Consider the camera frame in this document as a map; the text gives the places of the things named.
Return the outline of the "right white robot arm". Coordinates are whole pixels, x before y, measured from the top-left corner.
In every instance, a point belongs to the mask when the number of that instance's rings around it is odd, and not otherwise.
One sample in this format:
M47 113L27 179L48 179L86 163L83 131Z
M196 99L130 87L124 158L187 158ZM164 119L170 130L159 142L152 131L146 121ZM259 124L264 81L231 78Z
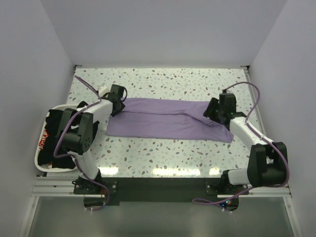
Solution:
M277 187L289 179L287 147L274 142L253 127L243 112L237 111L234 94L224 91L219 98L212 98L203 113L204 117L223 125L237 136L249 149L247 168L223 171L218 182L207 182L207 191L216 194L233 194L257 187Z

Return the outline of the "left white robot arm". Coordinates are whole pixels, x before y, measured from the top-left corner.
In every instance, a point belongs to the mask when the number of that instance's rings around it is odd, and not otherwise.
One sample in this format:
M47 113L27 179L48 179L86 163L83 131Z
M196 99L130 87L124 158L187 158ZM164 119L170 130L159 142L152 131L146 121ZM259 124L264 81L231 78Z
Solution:
M74 194L104 194L110 192L102 184L101 172L92 158L93 125L106 116L114 117L124 108L127 89L113 84L109 91L97 92L98 100L81 108L63 110L56 133L54 158L70 157L79 177L73 181Z

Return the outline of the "purple t-shirt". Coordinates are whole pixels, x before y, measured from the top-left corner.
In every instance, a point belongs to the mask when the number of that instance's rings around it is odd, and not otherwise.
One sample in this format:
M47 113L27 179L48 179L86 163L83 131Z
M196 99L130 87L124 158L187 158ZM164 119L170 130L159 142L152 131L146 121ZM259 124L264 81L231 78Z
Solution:
M209 102L128 98L125 108L110 117L106 134L116 137L233 141L223 125L203 116Z

